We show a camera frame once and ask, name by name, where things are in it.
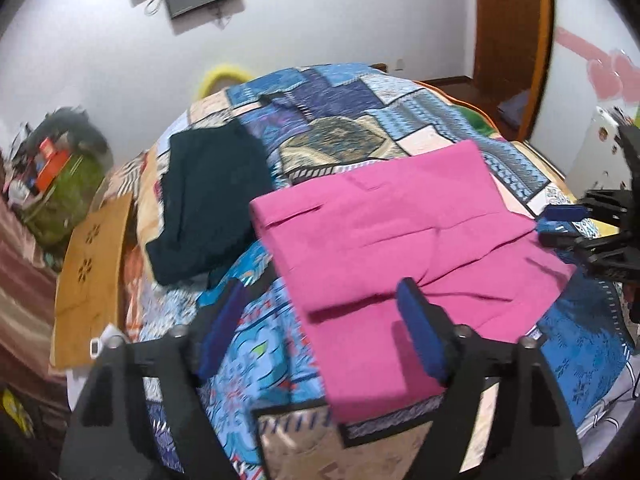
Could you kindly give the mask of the orange box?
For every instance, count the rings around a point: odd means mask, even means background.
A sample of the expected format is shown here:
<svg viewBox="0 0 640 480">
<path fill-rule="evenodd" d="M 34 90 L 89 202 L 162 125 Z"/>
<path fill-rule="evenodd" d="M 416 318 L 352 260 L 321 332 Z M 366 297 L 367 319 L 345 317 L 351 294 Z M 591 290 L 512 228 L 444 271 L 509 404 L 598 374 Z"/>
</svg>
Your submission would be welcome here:
<svg viewBox="0 0 640 480">
<path fill-rule="evenodd" d="M 46 192 L 70 159 L 70 152 L 58 150 L 50 138 L 42 140 L 39 145 L 39 151 L 44 158 L 44 163 L 38 172 L 36 187 L 39 192 Z"/>
</svg>

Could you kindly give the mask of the brown wooden door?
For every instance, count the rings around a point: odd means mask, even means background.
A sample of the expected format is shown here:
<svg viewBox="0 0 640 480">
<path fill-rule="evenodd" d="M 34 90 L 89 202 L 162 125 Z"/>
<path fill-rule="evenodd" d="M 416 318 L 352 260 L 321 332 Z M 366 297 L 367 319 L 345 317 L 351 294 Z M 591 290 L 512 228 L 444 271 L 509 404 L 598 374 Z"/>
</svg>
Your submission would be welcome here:
<svg viewBox="0 0 640 480">
<path fill-rule="evenodd" d="M 528 92 L 515 139 L 533 132 L 550 64 L 554 0 L 476 0 L 474 84 L 500 101 Z"/>
</svg>

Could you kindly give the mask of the pink pants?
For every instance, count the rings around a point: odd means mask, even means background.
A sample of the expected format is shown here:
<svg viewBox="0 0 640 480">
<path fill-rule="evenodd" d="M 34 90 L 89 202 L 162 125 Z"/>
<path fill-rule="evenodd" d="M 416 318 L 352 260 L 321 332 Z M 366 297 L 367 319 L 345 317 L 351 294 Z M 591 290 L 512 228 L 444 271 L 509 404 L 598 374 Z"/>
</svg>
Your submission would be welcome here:
<svg viewBox="0 0 640 480">
<path fill-rule="evenodd" d="M 412 278 L 457 323 L 512 342 L 559 298 L 574 266 L 538 244 L 463 141 L 315 178 L 250 203 L 339 422 L 439 393 L 396 304 Z"/>
</svg>

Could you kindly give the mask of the dark navy folded garment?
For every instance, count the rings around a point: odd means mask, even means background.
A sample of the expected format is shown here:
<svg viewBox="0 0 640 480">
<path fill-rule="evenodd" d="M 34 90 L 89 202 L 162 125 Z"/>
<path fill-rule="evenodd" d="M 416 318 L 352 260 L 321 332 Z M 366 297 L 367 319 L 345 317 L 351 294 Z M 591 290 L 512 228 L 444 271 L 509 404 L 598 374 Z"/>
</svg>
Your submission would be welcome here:
<svg viewBox="0 0 640 480">
<path fill-rule="evenodd" d="M 250 202 L 273 190 L 262 142 L 236 119 L 174 134 L 160 187 L 164 227 L 146 252 L 163 286 L 222 278 L 255 240 Z"/>
</svg>

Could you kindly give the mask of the blue patchwork bedspread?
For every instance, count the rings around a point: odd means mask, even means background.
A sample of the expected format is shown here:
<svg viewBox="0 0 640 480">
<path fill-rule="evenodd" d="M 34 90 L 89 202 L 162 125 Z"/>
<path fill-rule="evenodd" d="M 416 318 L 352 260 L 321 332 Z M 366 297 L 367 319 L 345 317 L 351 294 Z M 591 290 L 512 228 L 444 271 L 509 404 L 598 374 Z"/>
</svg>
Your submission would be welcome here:
<svg viewBox="0 0 640 480">
<path fill-rule="evenodd" d="M 122 170 L 145 264 L 132 336 L 228 281 L 253 292 L 198 394 L 239 479 L 399 479 L 444 393 L 402 278 L 491 339 L 540 342 L 593 465 L 639 427 L 619 284 L 542 248 L 563 182 L 442 92 L 362 64 L 287 68 L 193 103 Z"/>
</svg>

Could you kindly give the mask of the yellow wooden bedside board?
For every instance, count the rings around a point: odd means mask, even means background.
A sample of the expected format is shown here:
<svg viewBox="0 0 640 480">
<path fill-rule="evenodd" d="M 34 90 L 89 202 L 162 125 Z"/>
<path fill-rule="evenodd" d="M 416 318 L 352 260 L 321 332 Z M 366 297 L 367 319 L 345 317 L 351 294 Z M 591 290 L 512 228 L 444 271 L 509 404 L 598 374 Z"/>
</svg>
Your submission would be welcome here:
<svg viewBox="0 0 640 480">
<path fill-rule="evenodd" d="M 120 272 L 131 204 L 131 193 L 117 197 L 73 230 L 56 285 L 51 365 L 57 370 L 89 365 L 91 341 L 107 326 L 125 326 Z"/>
</svg>

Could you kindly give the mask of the green storage bag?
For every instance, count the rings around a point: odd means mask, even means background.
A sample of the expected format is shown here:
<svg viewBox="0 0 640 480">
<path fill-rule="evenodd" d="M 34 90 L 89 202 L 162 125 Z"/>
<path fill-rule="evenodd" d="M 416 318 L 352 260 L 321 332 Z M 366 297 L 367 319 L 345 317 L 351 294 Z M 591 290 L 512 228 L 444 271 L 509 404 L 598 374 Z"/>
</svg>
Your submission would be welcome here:
<svg viewBox="0 0 640 480">
<path fill-rule="evenodd" d="M 20 213 L 39 245 L 53 247 L 70 237 L 86 218 L 103 179 L 103 168 L 94 157 L 70 156 L 38 200 Z"/>
</svg>

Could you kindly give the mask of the yellow plush pillow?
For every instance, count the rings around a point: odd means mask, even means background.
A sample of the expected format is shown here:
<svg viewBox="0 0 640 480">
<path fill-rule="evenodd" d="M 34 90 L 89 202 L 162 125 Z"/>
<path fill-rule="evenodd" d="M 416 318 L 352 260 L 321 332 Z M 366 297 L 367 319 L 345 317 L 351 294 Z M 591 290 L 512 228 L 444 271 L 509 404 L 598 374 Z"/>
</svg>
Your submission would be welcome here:
<svg viewBox="0 0 640 480">
<path fill-rule="evenodd" d="M 195 93 L 195 101 L 205 99 L 220 89 L 233 86 L 234 84 L 244 84 L 254 76 L 244 68 L 231 64 L 220 64 L 209 70 L 198 85 Z"/>
</svg>

